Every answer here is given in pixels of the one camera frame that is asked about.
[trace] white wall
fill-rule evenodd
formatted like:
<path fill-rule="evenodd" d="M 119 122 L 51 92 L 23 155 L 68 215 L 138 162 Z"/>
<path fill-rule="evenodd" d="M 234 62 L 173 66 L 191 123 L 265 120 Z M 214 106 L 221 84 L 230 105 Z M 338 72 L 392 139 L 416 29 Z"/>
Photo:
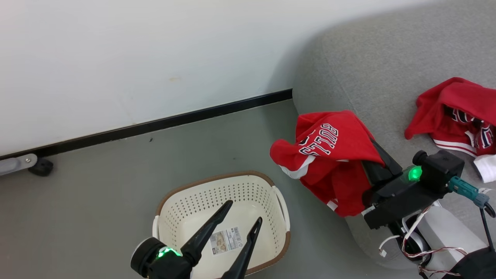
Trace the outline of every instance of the white wall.
<path fill-rule="evenodd" d="M 0 155 L 292 87 L 311 36 L 427 0 L 1 0 Z"/>

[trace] basket handle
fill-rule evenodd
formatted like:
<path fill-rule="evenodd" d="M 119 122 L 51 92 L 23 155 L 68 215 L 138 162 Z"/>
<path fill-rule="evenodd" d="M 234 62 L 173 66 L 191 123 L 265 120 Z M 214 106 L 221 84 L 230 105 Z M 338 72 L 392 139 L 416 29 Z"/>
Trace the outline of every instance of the basket handle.
<path fill-rule="evenodd" d="M 155 219 L 153 219 L 153 225 L 152 225 L 152 236 L 155 237 L 156 239 L 160 239 L 158 237 L 158 215 L 155 216 Z"/>
<path fill-rule="evenodd" d="M 289 231 L 290 223 L 289 223 L 289 213 L 288 213 L 288 207 L 286 205 L 286 201 L 284 200 L 281 191 L 275 185 L 272 186 L 272 188 L 276 192 L 277 199 L 279 200 L 279 204 L 281 205 L 284 222 L 286 223 L 286 231 Z"/>

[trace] bulls jersey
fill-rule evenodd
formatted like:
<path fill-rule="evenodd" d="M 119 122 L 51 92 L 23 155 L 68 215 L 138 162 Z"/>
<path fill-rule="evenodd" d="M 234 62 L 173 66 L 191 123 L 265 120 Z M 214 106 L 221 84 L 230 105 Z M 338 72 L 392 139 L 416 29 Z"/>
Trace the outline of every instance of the bulls jersey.
<path fill-rule="evenodd" d="M 496 90 L 453 77 L 422 93 L 405 138 L 429 134 L 441 148 L 477 157 L 484 182 L 496 180 Z"/>
<path fill-rule="evenodd" d="M 370 188 L 361 160 L 383 164 L 371 139 L 351 111 L 309 113 L 298 117 L 296 142 L 277 140 L 270 157 L 340 216 L 357 215 Z"/>

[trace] gray sofa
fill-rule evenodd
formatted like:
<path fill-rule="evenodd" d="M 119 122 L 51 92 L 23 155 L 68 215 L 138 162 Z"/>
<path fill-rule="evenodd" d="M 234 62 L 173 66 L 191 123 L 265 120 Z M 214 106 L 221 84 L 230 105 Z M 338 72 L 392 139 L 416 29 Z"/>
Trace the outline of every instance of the gray sofa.
<path fill-rule="evenodd" d="M 427 135 L 412 140 L 403 136 L 419 94 L 453 76 L 496 88 L 495 15 L 496 0 L 445 0 L 332 27 L 302 55 L 293 89 L 295 106 L 300 114 L 354 111 L 377 142 L 409 166 L 418 150 L 438 151 Z M 473 158 L 452 152 L 467 162 L 463 179 L 496 189 L 496 183 L 482 183 Z M 496 191 L 489 196 L 496 205 Z M 450 194 L 440 202 L 487 242 L 471 201 Z M 346 221 L 358 245 L 378 264 L 415 268 L 394 241 L 385 246 L 386 258 L 378 254 L 381 241 L 391 235 L 387 229 L 368 229 L 361 215 Z M 496 221 L 488 222 L 496 232 Z"/>

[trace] laundry basket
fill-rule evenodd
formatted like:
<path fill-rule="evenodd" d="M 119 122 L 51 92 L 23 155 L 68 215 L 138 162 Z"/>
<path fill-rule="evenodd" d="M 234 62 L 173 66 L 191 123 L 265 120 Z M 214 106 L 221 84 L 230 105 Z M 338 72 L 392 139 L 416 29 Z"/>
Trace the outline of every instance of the laundry basket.
<path fill-rule="evenodd" d="M 263 223 L 246 274 L 275 264 L 288 250 L 291 235 L 284 198 L 270 178 L 255 171 L 207 178 L 168 193 L 157 208 L 153 236 L 178 251 L 227 200 L 234 202 L 231 210 L 201 252 L 193 279 L 220 278 L 260 216 Z M 226 234 L 234 245 L 222 241 Z"/>

